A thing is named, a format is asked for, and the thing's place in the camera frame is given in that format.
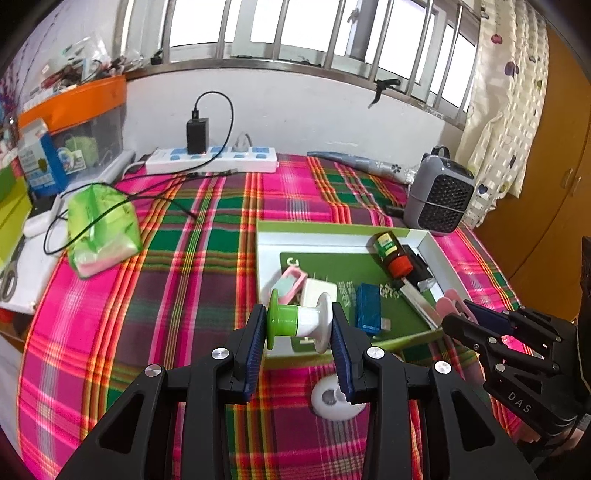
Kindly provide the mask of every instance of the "gray heater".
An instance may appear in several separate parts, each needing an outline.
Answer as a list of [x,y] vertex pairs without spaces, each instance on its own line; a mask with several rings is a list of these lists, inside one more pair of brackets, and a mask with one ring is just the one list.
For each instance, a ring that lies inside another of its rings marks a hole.
[[474,176],[449,157],[446,147],[435,147],[423,157],[404,209],[409,228],[447,235],[462,220],[474,193]]

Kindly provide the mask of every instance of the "black grille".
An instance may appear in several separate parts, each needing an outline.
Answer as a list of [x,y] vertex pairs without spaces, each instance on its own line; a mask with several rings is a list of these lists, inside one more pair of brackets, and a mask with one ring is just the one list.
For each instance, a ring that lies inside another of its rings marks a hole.
[[473,192],[474,187],[469,183],[448,175],[439,175],[427,197],[427,201],[435,205],[423,205],[418,217],[419,226],[435,232],[453,232],[462,220]]
[[425,230],[452,233],[460,223],[460,220],[462,220],[462,217],[462,213],[425,204],[423,205],[421,215],[418,216],[418,225]]
[[439,175],[433,181],[427,201],[465,212],[472,198],[474,187],[448,175]]

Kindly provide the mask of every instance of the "black cable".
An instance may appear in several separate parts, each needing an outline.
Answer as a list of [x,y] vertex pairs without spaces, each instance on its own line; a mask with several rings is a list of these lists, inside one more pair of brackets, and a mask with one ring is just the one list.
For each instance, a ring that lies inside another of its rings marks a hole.
[[150,187],[145,188],[144,190],[140,190],[137,193],[134,194],[127,194],[125,192],[123,192],[122,190],[119,190],[117,187],[114,187],[113,185],[109,185],[109,184],[104,184],[105,186],[108,186],[110,188],[113,188],[114,190],[127,195],[127,198],[125,200],[122,200],[119,203],[116,203],[115,205],[112,205],[110,208],[106,209],[103,213],[101,213],[97,218],[95,218],[91,223],[89,223],[84,230],[80,231],[78,233],[78,235],[76,235],[74,238],[72,238],[68,243],[66,243],[65,245],[63,245],[61,248],[54,250],[54,251],[48,251],[47,250],[47,238],[49,236],[49,232],[53,229],[54,225],[56,224],[56,222],[58,220],[63,220],[63,215],[66,211],[62,212],[61,214],[59,214],[58,216],[56,216],[56,218],[54,218],[51,223],[49,224],[49,227],[47,228],[47,231],[45,233],[45,239],[43,241],[43,251],[46,255],[55,255],[59,252],[62,252],[63,250],[65,250],[66,248],[68,248],[69,246],[73,245],[75,242],[77,242],[88,230],[90,230],[93,226],[95,226],[98,222],[100,222],[103,218],[105,218],[108,214],[110,214],[111,212],[113,212],[115,209],[119,208],[122,205],[125,205],[126,203],[131,203],[134,202],[136,200],[163,200],[165,202],[170,202],[176,206],[178,206],[184,213],[186,213],[188,216],[190,216],[192,219],[197,220],[197,215],[195,215],[193,212],[191,212],[190,210],[187,210],[184,206],[182,206],[179,202],[177,202],[175,199],[168,199],[166,197],[164,197],[164,194],[167,193],[168,191],[172,190],[173,188],[185,183],[186,181],[189,180],[194,180],[195,178],[202,178],[202,179],[211,179],[211,178],[218,178],[218,177],[226,177],[228,175],[231,175],[233,173],[232,170],[226,170],[223,172],[220,172],[218,174],[214,174],[214,175],[210,175],[210,176],[201,176],[201,177],[192,177],[192,176],[184,176],[181,177],[180,179],[173,179],[175,180],[174,183],[172,183],[171,185],[169,185],[168,187],[166,187],[163,191],[161,191],[159,194],[157,195],[143,195],[145,192],[153,189],[155,186],[158,186],[159,184],[156,185],[152,185]]
[[548,445],[547,446],[547,449],[552,448],[552,450],[550,451],[550,453],[546,457],[552,456],[556,450],[558,450],[560,447],[562,447],[566,442],[568,442],[571,439],[571,437],[574,435],[577,427],[581,423],[581,420],[583,420],[583,417],[584,417],[584,413],[577,416],[577,419],[574,421],[573,426],[571,427],[571,429],[569,431],[569,434],[563,440],[558,442],[558,444],[556,444],[556,445]]
[[193,170],[196,170],[197,168],[203,168],[206,165],[209,165],[215,159],[219,158],[222,155],[222,153],[224,152],[224,150],[226,149],[226,147],[228,146],[228,142],[230,141],[230,136],[232,135],[232,130],[234,128],[234,104],[230,100],[230,97],[228,95],[226,95],[225,93],[218,92],[216,90],[209,90],[208,92],[202,93],[201,95],[199,95],[199,97],[197,97],[197,100],[195,101],[195,108],[194,108],[195,111],[197,110],[197,104],[198,104],[199,100],[201,100],[201,98],[203,98],[205,95],[207,95],[209,93],[215,93],[217,95],[223,96],[228,101],[228,104],[230,104],[230,114],[231,114],[231,118],[230,118],[230,129],[228,130],[228,136],[226,137],[226,140],[223,143],[222,148],[220,149],[220,151],[217,152],[212,158],[210,158],[209,160],[201,163],[201,165],[197,165],[196,167],[189,167],[189,168],[185,168],[184,170],[179,170],[179,171],[174,171],[174,172],[168,172],[168,173],[147,173],[147,174],[144,174],[144,175],[137,175],[135,177],[128,177],[127,179],[122,179],[120,182],[122,182],[122,181],[129,181],[129,180],[136,180],[136,179],[144,179],[144,178],[147,178],[147,177],[161,177],[162,175],[171,175],[171,174],[175,174],[175,173],[176,174],[188,173],[188,172],[191,172]]
[[194,179],[199,179],[199,178],[215,178],[215,177],[225,177],[228,176],[230,174],[233,173],[232,170],[226,170],[223,171],[219,174],[214,174],[211,176],[204,176],[202,174],[200,174],[199,172],[192,172],[193,170],[197,169],[197,168],[202,168],[206,165],[209,165],[212,161],[214,161],[215,159],[219,158],[222,153],[224,152],[224,150],[226,149],[226,147],[228,146],[228,142],[230,141],[230,136],[232,135],[232,129],[234,128],[234,105],[232,103],[232,101],[230,100],[230,97],[228,95],[226,95],[225,93],[222,92],[218,92],[216,90],[209,90],[205,93],[202,93],[201,95],[199,95],[199,97],[197,97],[197,100],[195,101],[195,107],[194,110],[197,111],[197,104],[199,103],[199,100],[201,98],[203,98],[204,96],[210,94],[210,93],[215,93],[216,95],[221,95],[223,96],[228,103],[230,104],[230,114],[231,114],[231,118],[230,118],[230,128],[228,129],[228,135],[226,136],[226,140],[222,145],[222,148],[220,149],[219,152],[217,152],[212,158],[210,158],[209,160],[203,162],[201,165],[198,165],[196,167],[190,167],[190,168],[185,168],[184,170],[179,170],[176,172],[168,172],[168,173],[151,173],[151,174],[145,174],[145,175],[137,175],[137,176],[133,176],[133,177],[128,177],[128,178],[124,178],[121,179],[119,181],[119,183],[122,183],[124,181],[128,181],[128,180],[139,180],[139,179],[144,179],[147,177],[159,177],[159,176],[169,176],[169,175],[175,175],[175,174],[184,174],[180,177],[176,177],[173,179],[174,180],[178,180],[176,183],[173,183],[171,185],[169,185],[167,188],[165,188],[163,191],[161,191],[158,195],[143,195],[144,193],[152,190],[153,188],[156,188],[160,185],[162,185],[163,183],[168,183],[170,181],[170,179],[166,179],[164,181],[158,182],[154,185],[151,185],[150,187],[147,187],[144,190],[140,190],[139,192],[133,193],[133,194],[129,194],[127,192],[124,192],[123,190],[120,190],[119,188],[109,184],[109,183],[105,183],[105,182],[93,182],[90,184],[86,184],[84,186],[80,186],[78,188],[75,188],[73,190],[69,190],[68,192],[66,192],[65,194],[62,194],[61,197],[64,197],[65,195],[71,194],[73,192],[76,192],[78,190],[81,189],[85,189],[87,187],[89,187],[90,185],[104,185],[104,186],[108,186],[114,190],[116,190],[117,192],[119,192],[122,195],[126,196],[126,199],[111,206],[109,209],[107,209],[106,211],[104,211],[101,215],[99,215],[95,220],[93,220],[90,224],[88,224],[84,230],[82,230],[80,233],[78,233],[78,235],[76,235],[76,237],[74,237],[73,239],[71,239],[67,244],[65,244],[63,247],[61,247],[58,250],[54,250],[54,251],[47,251],[47,238],[49,236],[49,232],[53,229],[54,225],[56,224],[56,222],[58,220],[65,220],[65,218],[63,217],[63,215],[67,212],[67,210],[64,210],[64,212],[61,212],[59,215],[56,216],[56,218],[54,218],[51,223],[49,224],[49,227],[47,228],[47,231],[45,232],[45,239],[43,241],[43,251],[46,255],[54,255],[56,253],[59,253],[63,250],[65,250],[66,248],[68,248],[69,246],[71,246],[72,244],[74,244],[76,241],[78,241],[88,230],[90,230],[94,225],[96,225],[100,220],[102,220],[104,217],[106,217],[109,213],[111,213],[113,210],[117,209],[118,207],[125,205],[126,203],[130,203],[130,202],[134,202],[136,200],[164,200],[166,202],[170,202],[173,205],[176,205],[179,209],[181,209],[187,216],[191,217],[193,220],[197,220],[197,216],[191,212],[190,210],[186,209],[180,202],[177,202],[175,199],[168,199],[166,197],[164,197],[164,194],[167,193],[169,190],[183,184],[185,181],[189,181],[189,180],[194,180]]

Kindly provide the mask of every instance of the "red bottle cap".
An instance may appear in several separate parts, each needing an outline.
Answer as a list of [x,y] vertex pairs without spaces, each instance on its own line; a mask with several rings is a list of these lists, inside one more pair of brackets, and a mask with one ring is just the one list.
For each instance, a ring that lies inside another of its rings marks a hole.
[[394,278],[404,278],[413,271],[413,264],[406,255],[401,255],[389,263],[388,271]]

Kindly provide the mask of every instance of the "curtain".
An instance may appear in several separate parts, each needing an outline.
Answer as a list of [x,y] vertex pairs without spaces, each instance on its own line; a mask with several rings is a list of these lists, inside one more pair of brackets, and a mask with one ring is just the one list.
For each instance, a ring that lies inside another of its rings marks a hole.
[[456,159],[476,179],[464,215],[482,223],[499,199],[519,197],[548,79],[545,21],[524,0],[482,0],[472,100]]

